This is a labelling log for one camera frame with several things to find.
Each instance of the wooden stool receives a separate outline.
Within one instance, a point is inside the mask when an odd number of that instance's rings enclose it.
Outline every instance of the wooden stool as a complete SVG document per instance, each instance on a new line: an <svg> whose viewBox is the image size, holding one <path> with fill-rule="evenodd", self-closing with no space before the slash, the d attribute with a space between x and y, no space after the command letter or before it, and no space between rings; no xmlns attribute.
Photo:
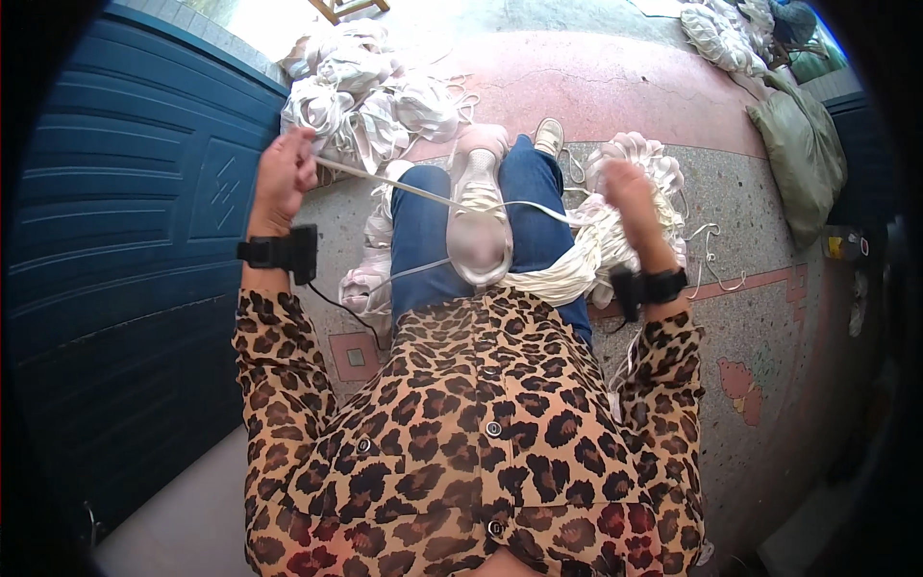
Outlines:
<svg viewBox="0 0 923 577"><path fill-rule="evenodd" d="M346 6L342 6L343 0L329 0L325 2L324 0L308 0L315 8L320 10L320 13L324 15L324 18L330 21L330 24L336 26L340 23L340 17L346 16L347 14L352 14L363 8L368 8L369 6L378 6L378 9L382 12L388 12L391 10L391 6L388 6L387 0L361 0L360 2L354 2Z"/></svg>

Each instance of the blue door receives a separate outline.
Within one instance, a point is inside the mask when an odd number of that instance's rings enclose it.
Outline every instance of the blue door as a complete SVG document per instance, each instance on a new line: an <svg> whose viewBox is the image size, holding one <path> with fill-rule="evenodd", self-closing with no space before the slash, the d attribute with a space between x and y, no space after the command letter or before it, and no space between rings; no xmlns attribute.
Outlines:
<svg viewBox="0 0 923 577"><path fill-rule="evenodd" d="M85 539L241 423L229 344L261 151L286 90L111 6L65 65L19 184L7 347L36 451Z"/></svg>

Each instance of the knee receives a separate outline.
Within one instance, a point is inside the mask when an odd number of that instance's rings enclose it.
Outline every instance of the knee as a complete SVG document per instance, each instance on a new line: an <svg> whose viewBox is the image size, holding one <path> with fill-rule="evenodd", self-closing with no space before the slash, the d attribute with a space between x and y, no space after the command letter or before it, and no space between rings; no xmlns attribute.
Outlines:
<svg viewBox="0 0 923 577"><path fill-rule="evenodd" d="M442 189L449 187L449 175L438 166L417 164L404 173L398 182L441 195Z"/></svg>

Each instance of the pink sneaker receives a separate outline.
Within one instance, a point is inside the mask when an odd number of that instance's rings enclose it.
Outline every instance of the pink sneaker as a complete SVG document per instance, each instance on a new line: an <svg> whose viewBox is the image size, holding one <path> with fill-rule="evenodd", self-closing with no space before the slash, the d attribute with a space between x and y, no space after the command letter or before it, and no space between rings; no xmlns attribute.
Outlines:
<svg viewBox="0 0 923 577"><path fill-rule="evenodd" d="M500 161L509 152L507 129L467 126L451 159L451 199L470 210L449 209L446 248L466 282L483 290L509 271L513 235L497 184Z"/></svg>

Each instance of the hand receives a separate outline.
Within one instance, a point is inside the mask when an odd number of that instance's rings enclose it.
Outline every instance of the hand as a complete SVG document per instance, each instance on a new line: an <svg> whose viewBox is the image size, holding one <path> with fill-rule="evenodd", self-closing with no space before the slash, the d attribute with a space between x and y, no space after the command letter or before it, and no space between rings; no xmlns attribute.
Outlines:
<svg viewBox="0 0 923 577"><path fill-rule="evenodd" d="M678 267L673 249L664 240L653 206L652 184L641 167L628 161L612 159L603 165L605 200L622 216L622 228L648 272L674 270Z"/></svg>
<svg viewBox="0 0 923 577"><path fill-rule="evenodd" d="M651 183L644 170L629 161L612 159L603 165L605 200L622 215L625 239L642 250L663 239L651 196Z"/></svg>
<svg viewBox="0 0 923 577"><path fill-rule="evenodd" d="M318 185L318 166L311 150L314 134L314 128L292 127L259 157L247 238L289 234L305 192Z"/></svg>

